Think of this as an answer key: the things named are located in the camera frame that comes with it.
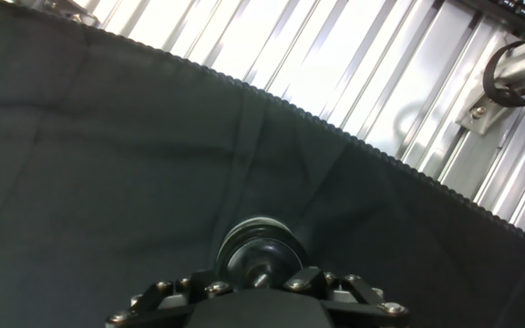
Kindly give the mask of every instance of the black ring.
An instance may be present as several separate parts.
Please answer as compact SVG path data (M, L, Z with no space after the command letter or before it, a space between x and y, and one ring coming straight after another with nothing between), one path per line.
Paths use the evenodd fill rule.
M485 67L485 72L483 72L483 91L496 104L503 106L505 108L517 108L525 107L525 98L518 95L510 87L507 88L497 88L495 84L495 73L498 66L498 62L508 50L513 49L517 46L523 45L523 41L514 42L511 45L504 46L498 50L495 55L488 62L488 65Z

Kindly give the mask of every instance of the corrugated panel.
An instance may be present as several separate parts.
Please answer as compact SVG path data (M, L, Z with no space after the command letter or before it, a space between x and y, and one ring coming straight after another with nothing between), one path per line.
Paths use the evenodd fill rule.
M454 123L499 23L441 0L77 0L102 28L239 78L525 229L525 108Z

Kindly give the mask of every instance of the bolt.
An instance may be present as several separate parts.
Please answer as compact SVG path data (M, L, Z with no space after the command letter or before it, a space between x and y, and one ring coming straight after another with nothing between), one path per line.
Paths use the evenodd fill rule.
M335 279L336 279L335 274L331 272L325 272L324 276L325 276L325 280L327 281L328 285L331 285L332 283L335 282Z
M50 9L56 9L56 7L58 6L57 3L55 2L52 2L52 1L46 1L46 6Z
M160 291L165 291L171 286L171 282L158 282L155 285Z
M484 107L478 107L471 109L471 118L473 119L480 119L482 116L485 115L487 109Z
M288 281L285 286L294 292L299 292L303 289L305 289L309 285L309 282L306 282L302 279L291 279Z
M372 288L372 290L374 292L376 292L378 294L378 296L380 296L381 299L384 299L384 292L381 289L379 289L379 288Z
M190 278L183 278L180 280L180 285L184 288L190 286Z
M213 292L222 292L226 290L230 285L226 282L213 282L210 286L206 287L204 290L209 293Z
M113 323L120 323L127 320L133 313L129 310L119 311L108 318Z
M344 277L344 279L348 282L355 282L361 280L362 278L357 274L348 274Z
M398 303L394 303L394 302L387 302L387 303L378 305L378 307L385 313L392 314L392 315L397 315L405 311L404 306Z

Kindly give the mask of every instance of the dark gray cloth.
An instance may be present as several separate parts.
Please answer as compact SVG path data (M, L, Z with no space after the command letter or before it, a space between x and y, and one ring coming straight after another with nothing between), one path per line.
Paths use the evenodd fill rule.
M525 327L525 234L276 97L0 3L0 327L100 327L253 215L413 327Z

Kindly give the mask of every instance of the metal bracket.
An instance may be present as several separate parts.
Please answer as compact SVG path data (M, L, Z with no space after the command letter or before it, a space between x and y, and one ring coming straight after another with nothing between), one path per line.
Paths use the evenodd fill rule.
M525 95L525 44L515 47L499 61L495 70L498 87L510 86ZM470 90L467 105L459 112L456 123L484 135L500 118L509 116L514 108L504 108L491 101L484 93L482 83Z

